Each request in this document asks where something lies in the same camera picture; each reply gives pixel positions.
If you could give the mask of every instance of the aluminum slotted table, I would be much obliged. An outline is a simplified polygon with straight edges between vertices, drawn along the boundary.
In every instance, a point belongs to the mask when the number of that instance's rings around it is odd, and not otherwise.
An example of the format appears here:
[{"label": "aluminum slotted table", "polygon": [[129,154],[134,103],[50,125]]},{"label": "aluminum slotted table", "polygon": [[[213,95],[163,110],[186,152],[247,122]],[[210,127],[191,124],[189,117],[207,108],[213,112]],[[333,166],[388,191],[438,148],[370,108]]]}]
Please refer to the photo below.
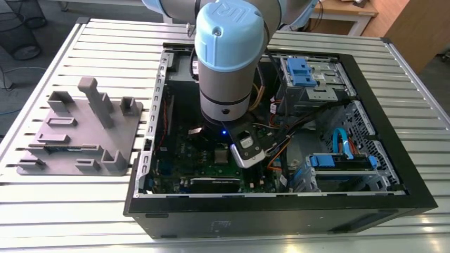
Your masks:
[{"label": "aluminum slotted table", "polygon": [[378,38],[278,32],[271,49],[352,54],[360,64],[440,207],[357,235],[153,240],[123,216],[125,177],[20,176],[23,148],[48,113],[53,91],[85,94],[82,76],[111,99],[145,105],[135,140],[143,144],[165,42],[193,43],[185,25],[87,20],[78,23],[0,144],[0,250],[77,252],[449,252],[450,120],[394,46]]}]

